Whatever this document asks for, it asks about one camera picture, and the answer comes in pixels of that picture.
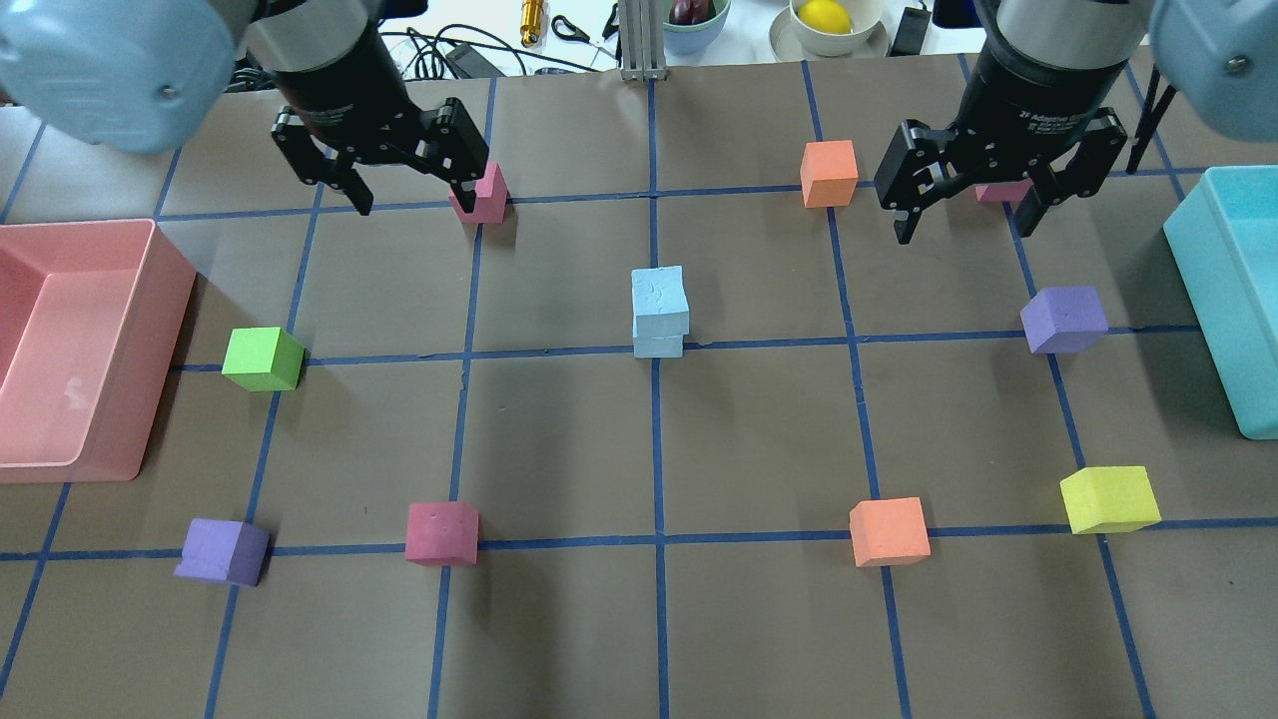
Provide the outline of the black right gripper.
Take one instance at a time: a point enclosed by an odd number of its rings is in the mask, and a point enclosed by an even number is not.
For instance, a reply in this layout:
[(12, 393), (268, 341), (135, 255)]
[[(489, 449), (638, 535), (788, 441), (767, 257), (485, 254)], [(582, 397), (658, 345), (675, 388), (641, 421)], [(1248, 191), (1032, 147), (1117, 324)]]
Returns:
[(1051, 68), (1008, 46), (982, 47), (953, 119), (901, 120), (875, 171), (900, 245), (912, 241), (923, 209), (976, 184), (1033, 180), (1016, 209), (1022, 240), (1051, 206), (1095, 195), (1127, 140), (1104, 103), (1122, 68)]

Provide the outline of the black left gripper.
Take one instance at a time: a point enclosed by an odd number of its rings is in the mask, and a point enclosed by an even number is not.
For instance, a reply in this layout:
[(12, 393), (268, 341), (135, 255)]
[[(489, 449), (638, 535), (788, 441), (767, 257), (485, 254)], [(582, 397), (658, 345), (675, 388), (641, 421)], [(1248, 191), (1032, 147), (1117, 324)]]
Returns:
[(447, 183), (461, 213), (475, 209), (489, 161), (482, 129), (459, 97), (415, 103), (374, 29), (323, 66), (270, 77), (285, 100), (271, 135), (302, 183), (334, 186), (368, 217), (374, 195), (357, 165), (401, 165)]

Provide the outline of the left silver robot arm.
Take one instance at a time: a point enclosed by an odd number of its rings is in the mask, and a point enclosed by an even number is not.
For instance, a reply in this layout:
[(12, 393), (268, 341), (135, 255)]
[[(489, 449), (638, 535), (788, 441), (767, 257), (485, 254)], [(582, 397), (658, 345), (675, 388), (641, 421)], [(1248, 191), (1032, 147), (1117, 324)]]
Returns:
[(378, 33), (380, 1), (5, 1), (3, 87), (77, 140), (178, 149), (248, 56), (285, 107), (271, 135), (298, 181), (368, 215), (357, 167), (408, 167), (475, 209), (489, 149), (464, 103), (419, 109)]

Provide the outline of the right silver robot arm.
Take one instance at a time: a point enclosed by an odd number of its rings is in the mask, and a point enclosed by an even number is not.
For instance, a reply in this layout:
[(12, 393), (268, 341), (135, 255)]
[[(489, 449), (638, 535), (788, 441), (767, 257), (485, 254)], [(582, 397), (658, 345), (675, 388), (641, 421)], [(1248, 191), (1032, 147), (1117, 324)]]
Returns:
[(1143, 38), (1166, 92), (1145, 110), (1130, 167), (1183, 96), (1203, 123), (1235, 140), (1275, 140), (1273, 1), (976, 1), (985, 32), (950, 126), (904, 120), (875, 192), (898, 243), (923, 212), (975, 184), (1031, 183), (1016, 209), (1031, 234), (1045, 211), (1095, 195), (1128, 135), (1105, 95)]

